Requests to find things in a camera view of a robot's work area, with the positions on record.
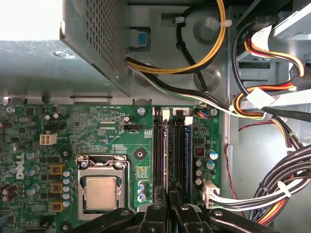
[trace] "cable tie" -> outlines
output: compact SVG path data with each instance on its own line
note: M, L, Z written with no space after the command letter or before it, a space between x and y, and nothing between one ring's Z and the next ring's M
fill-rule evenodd
M186 22L186 18L185 17L179 16L179 17L175 17L174 18L174 23L176 23L176 24L184 23L184 22Z
M270 189L268 189L266 186L264 186L262 182L259 183L259 186L260 186L266 193L268 193L268 194L272 194L272 193L273 193Z
M268 121L268 120L271 120L272 117L273 117L272 114L270 114L270 113L264 113L261 120Z
M233 105L230 105L230 106L229 106L229 111L235 112L235 109L234 109L234 106L233 106Z
M227 19L224 22L220 22L220 26L225 27L225 28L231 27L232 26L232 20Z
M289 136L296 136L296 132L291 131L291 132L289 133Z
M294 151L296 151L296 149L293 148L293 147L287 147L287 148L286 148L286 151L294 152Z
M284 184L282 181L278 181L277 182L277 186L283 193L285 193L285 195L288 198L292 197L291 193L288 191L288 188L287 188L286 184Z

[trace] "yellow wire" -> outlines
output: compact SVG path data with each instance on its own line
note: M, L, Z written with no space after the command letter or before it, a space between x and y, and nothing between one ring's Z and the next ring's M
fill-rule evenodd
M225 21L225 6L224 6L223 0L217 0L217 5L219 8L219 12L220 12L220 22L221 22L221 25L223 25ZM152 74L174 74L174 73L179 73L183 71L188 71L190 69L197 68L203 65L204 63L208 62L209 60L211 60L214 57L214 55L218 52L218 50L220 49L221 45L223 44L224 39L225 39L225 26L221 26L219 36L217 38L215 45L211 49L211 51L200 62L189 67L175 68L175 69L162 69L162 68L151 68L151 67L141 66L141 65L137 65L132 62L128 62L128 64L139 71L146 72L146 73L152 73Z

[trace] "black ram slot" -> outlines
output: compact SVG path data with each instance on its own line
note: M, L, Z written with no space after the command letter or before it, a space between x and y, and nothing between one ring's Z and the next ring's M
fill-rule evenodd
M163 145L163 126L159 112L155 112L154 128L153 128L153 200L155 188L157 186L163 186L164 177L164 145Z

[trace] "black connector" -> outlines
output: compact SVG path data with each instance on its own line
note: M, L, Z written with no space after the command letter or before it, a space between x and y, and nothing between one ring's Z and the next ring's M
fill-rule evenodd
M307 90L311 88L311 72L305 67L305 76L300 76L300 71L297 66L293 66L290 70L292 85L297 87L297 91Z

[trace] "black capacitor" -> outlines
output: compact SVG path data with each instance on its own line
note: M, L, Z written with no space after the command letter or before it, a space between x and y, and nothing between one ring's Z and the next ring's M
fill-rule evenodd
M7 196L4 196L2 198L2 201L3 202L9 202L9 201L12 201L14 198L17 198L17 196L18 196L17 192L13 192Z
M9 186L10 186L10 183L4 183L4 184L0 185L0 195L1 195L2 191Z
M17 190L17 185L16 184L13 184L7 188L5 188L3 191L2 191L2 194L3 195L9 195L10 193L14 192L15 190Z
M5 141L6 143L17 143L20 142L20 137L7 137Z
M10 121L1 121L0 122L0 128L9 129L9 128L12 128L12 127L13 127L13 123L10 122Z

